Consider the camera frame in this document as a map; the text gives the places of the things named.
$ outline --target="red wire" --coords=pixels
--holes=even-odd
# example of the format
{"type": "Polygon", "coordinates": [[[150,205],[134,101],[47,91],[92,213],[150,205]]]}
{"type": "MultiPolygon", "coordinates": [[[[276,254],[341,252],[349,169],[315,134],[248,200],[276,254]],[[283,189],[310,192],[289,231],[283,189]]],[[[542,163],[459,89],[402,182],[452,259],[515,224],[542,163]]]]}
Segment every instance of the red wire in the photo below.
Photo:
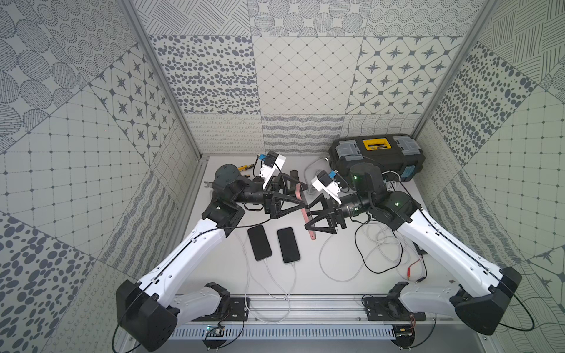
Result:
{"type": "Polygon", "coordinates": [[[408,275],[408,279],[410,279],[410,267],[412,267],[412,265],[414,265],[415,263],[417,263],[418,261],[420,261],[421,258],[419,258],[418,260],[414,261],[410,266],[408,266],[408,270],[407,270],[407,275],[408,275]]]}

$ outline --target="patterned tile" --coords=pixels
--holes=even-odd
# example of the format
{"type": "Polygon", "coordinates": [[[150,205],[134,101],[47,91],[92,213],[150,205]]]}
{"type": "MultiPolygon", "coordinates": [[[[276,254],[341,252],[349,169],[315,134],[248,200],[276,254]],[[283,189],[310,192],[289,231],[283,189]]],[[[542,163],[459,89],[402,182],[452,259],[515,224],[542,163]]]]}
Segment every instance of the patterned tile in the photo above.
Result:
{"type": "Polygon", "coordinates": [[[565,58],[559,60],[551,72],[544,76],[540,86],[565,102],[565,58]]]}
{"type": "Polygon", "coordinates": [[[148,169],[87,86],[0,155],[0,207],[96,255],[148,169]]]}
{"type": "Polygon", "coordinates": [[[258,114],[250,37],[151,36],[184,113],[258,114]]]}
{"type": "Polygon", "coordinates": [[[42,352],[111,352],[117,320],[116,289],[125,280],[136,281],[96,262],[42,352]]]}
{"type": "Polygon", "coordinates": [[[140,278],[161,260],[179,208],[149,170],[98,260],[140,278]]]}
{"type": "Polygon", "coordinates": [[[465,166],[522,253],[565,245],[565,103],[537,87],[465,166]]]}
{"type": "Polygon", "coordinates": [[[365,37],[348,114],[421,114],[461,37],[365,37]]]}
{"type": "Polygon", "coordinates": [[[0,224],[2,345],[36,353],[72,305],[94,258],[3,212],[0,224]]]}
{"type": "Polygon", "coordinates": [[[180,207],[198,165],[198,159],[176,120],[172,122],[169,135],[164,139],[165,143],[155,155],[151,170],[157,174],[176,205],[180,207]]]}
{"type": "Polygon", "coordinates": [[[412,134],[420,114],[346,115],[340,137],[412,134]]]}
{"type": "Polygon", "coordinates": [[[361,38],[255,37],[263,114],[343,114],[361,38]]]}
{"type": "Polygon", "coordinates": [[[343,115],[261,115],[266,151],[327,155],[339,138],[343,115]]]}
{"type": "MultiPolygon", "coordinates": [[[[499,326],[497,336],[505,352],[547,352],[560,353],[565,348],[565,315],[562,307],[547,292],[536,274],[535,266],[530,262],[522,262],[513,266],[521,275],[522,282],[516,291],[521,301],[532,313],[536,328],[531,332],[520,332],[499,326]]],[[[510,302],[502,323],[529,328],[532,323],[524,308],[516,299],[510,302]]]]}
{"type": "Polygon", "coordinates": [[[485,0],[373,0],[366,36],[464,36],[485,0]]]}
{"type": "Polygon", "coordinates": [[[479,41],[540,82],[565,55],[564,14],[557,0],[501,0],[479,41]]]}
{"type": "Polygon", "coordinates": [[[524,260],[463,169],[427,206],[445,229],[489,261],[505,267],[524,260]]]}
{"type": "Polygon", "coordinates": [[[455,157],[465,165],[535,85],[477,43],[433,113],[432,121],[455,157]]]}
{"type": "Polygon", "coordinates": [[[424,151],[425,162],[424,169],[416,174],[414,181],[424,202],[430,204],[461,170],[461,165],[433,123],[426,123],[417,142],[424,151]]]}
{"type": "Polygon", "coordinates": [[[362,37],[371,0],[249,0],[252,36],[362,37]]]}
{"type": "Polygon", "coordinates": [[[101,72],[90,87],[133,147],[151,164],[174,119],[155,81],[155,69],[137,44],[101,72]]]}
{"type": "Polygon", "coordinates": [[[114,0],[28,1],[60,44],[57,55],[73,63],[87,81],[135,42],[128,20],[114,0]]]}
{"type": "Polygon", "coordinates": [[[4,152],[86,81],[27,1],[0,6],[0,18],[0,152],[4,152]]]}
{"type": "Polygon", "coordinates": [[[265,150],[258,114],[185,114],[202,153],[258,153],[265,150]]]}
{"type": "Polygon", "coordinates": [[[528,262],[535,271],[540,282],[557,302],[557,305],[565,312],[565,247],[561,246],[529,259],[528,262]]]}
{"type": "Polygon", "coordinates": [[[249,35],[245,0],[135,0],[148,34],[249,35]]]}

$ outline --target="black smartphone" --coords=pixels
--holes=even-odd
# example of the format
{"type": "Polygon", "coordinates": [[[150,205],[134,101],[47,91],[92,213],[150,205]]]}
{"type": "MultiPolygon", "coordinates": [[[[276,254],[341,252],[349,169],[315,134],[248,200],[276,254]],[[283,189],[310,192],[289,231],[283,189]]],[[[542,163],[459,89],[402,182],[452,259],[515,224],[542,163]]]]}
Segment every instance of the black smartphone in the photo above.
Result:
{"type": "Polygon", "coordinates": [[[251,242],[255,260],[260,261],[273,254],[271,245],[269,245],[269,240],[265,234],[265,229],[262,225],[249,228],[247,233],[249,234],[249,241],[251,242]]]}
{"type": "Polygon", "coordinates": [[[279,245],[281,246],[282,261],[285,264],[300,260],[300,252],[291,227],[277,230],[279,245]]]}

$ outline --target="yellow label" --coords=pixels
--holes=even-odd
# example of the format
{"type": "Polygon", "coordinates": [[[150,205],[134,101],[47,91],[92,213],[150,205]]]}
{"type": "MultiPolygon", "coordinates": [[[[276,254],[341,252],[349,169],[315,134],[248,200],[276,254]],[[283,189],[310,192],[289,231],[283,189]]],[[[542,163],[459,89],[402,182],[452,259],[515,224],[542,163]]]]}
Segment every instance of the yellow label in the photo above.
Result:
{"type": "Polygon", "coordinates": [[[363,140],[363,144],[367,151],[389,149],[390,144],[386,138],[374,138],[372,140],[363,140]]]}

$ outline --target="toolbox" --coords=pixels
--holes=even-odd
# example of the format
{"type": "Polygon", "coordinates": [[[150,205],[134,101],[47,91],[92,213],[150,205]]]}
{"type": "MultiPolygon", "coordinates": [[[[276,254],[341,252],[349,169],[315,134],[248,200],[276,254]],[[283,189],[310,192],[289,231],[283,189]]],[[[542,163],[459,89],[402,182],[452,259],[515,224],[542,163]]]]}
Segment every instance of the toolbox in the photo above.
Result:
{"type": "MultiPolygon", "coordinates": [[[[402,182],[409,181],[422,170],[424,160],[418,143],[405,134],[340,138],[329,148],[330,167],[347,179],[352,165],[366,162],[382,172],[397,172],[402,182]]],[[[383,178],[398,181],[393,173],[386,173],[383,178]]]]}

